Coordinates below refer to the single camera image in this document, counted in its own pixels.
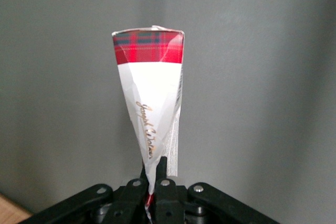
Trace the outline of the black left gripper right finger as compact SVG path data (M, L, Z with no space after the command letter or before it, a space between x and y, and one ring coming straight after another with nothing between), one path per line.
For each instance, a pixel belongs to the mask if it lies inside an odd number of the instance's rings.
M155 223L277 223L256 209L203 182L190 187L167 177L167 158L156 168Z

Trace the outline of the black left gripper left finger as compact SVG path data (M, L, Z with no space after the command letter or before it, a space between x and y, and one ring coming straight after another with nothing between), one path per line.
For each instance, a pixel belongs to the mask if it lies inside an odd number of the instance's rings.
M25 223L133 223L142 220L142 205L148 187L145 171L137 179L113 190L93 185L41 212Z

